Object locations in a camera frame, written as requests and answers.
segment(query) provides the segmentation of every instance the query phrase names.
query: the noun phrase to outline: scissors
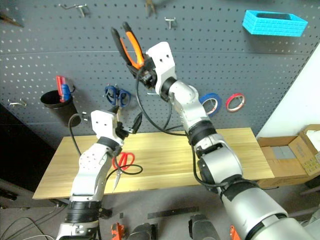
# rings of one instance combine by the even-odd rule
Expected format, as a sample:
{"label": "scissors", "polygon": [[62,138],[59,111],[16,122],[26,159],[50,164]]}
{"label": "scissors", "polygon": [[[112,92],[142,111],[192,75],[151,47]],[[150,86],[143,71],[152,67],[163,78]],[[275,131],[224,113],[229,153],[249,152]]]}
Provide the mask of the scissors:
{"label": "scissors", "polygon": [[[120,157],[120,160],[118,162],[118,165],[119,165],[119,167],[121,167],[121,169],[123,171],[125,171],[130,167],[130,166],[125,166],[125,165],[131,165],[131,164],[134,163],[135,155],[132,152],[121,152],[120,155],[121,155],[121,157]],[[130,163],[127,163],[128,162],[128,156],[131,157],[131,162]],[[116,161],[116,158],[115,157],[112,158],[112,166],[113,166],[114,169],[117,169],[115,161]],[[118,169],[116,171],[116,177],[115,177],[115,182],[114,182],[114,185],[113,185],[112,192],[114,192],[116,190],[116,187],[118,185],[118,182],[119,182],[119,179],[121,177],[121,174],[122,174],[122,172]]]}
{"label": "scissors", "polygon": [[117,85],[108,85],[104,88],[106,99],[113,106],[120,106],[121,108],[127,106],[131,100],[131,93],[119,88]]}

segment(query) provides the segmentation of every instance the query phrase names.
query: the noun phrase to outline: black cup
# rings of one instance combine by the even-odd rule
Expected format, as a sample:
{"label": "black cup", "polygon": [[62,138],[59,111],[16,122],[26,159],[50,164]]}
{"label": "black cup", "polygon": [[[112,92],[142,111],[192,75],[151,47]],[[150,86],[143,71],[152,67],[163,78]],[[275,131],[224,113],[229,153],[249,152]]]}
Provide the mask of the black cup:
{"label": "black cup", "polygon": [[[60,102],[60,96],[58,90],[49,91],[42,95],[40,98],[41,102],[46,108],[48,108],[54,115],[56,115],[61,123],[68,127],[68,122],[73,114],[78,113],[74,105],[73,97],[67,101]],[[80,117],[75,117],[72,121],[71,126],[75,127],[81,122]]]}

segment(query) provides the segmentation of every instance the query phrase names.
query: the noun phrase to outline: blue plastic box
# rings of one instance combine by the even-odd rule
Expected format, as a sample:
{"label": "blue plastic box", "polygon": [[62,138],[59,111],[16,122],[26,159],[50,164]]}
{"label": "blue plastic box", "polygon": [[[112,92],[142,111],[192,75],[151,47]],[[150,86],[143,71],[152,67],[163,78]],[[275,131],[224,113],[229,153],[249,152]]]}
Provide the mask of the blue plastic box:
{"label": "blue plastic box", "polygon": [[[258,17],[258,14],[286,14],[290,20]],[[247,10],[242,26],[253,35],[300,37],[307,24],[306,20],[291,13]]]}

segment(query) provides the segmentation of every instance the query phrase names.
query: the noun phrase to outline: orange pliers handle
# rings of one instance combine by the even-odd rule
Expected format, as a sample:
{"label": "orange pliers handle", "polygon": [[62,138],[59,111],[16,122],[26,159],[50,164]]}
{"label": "orange pliers handle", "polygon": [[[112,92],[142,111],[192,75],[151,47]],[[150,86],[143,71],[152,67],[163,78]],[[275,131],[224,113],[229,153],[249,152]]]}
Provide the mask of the orange pliers handle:
{"label": "orange pliers handle", "polygon": [[241,238],[239,237],[235,226],[231,225],[230,226],[230,239],[231,240],[241,240]]}
{"label": "orange pliers handle", "polygon": [[122,238],[125,235],[125,226],[117,223],[114,223],[111,226],[111,234],[112,234],[112,240],[122,240]]}
{"label": "orange pliers handle", "polygon": [[121,56],[125,60],[126,64],[129,66],[133,66],[138,70],[144,65],[144,62],[145,62],[141,47],[139,45],[139,42],[136,36],[132,32],[129,24],[125,21],[122,26],[125,30],[126,36],[128,37],[129,41],[133,46],[133,49],[136,55],[136,62],[133,61],[130,54],[128,53],[125,43],[123,39],[120,37],[118,31],[112,27],[111,33],[112,33],[113,40],[115,42],[116,47],[118,48],[118,51],[120,52]]}

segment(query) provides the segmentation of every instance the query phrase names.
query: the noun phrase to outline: red tape roll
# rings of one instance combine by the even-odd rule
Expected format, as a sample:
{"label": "red tape roll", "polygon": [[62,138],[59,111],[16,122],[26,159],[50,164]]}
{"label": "red tape roll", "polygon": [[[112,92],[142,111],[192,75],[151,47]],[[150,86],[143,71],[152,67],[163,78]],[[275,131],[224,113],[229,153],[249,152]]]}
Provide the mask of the red tape roll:
{"label": "red tape roll", "polygon": [[[236,106],[235,108],[229,108],[229,104],[231,103],[231,101],[235,98],[242,98],[242,101],[241,103]],[[239,111],[241,108],[243,108],[243,106],[245,105],[246,103],[246,98],[245,98],[245,95],[243,95],[242,93],[235,93],[235,94],[232,94],[226,101],[225,103],[225,107],[226,107],[226,110],[230,113],[234,113],[234,112],[237,112]]]}

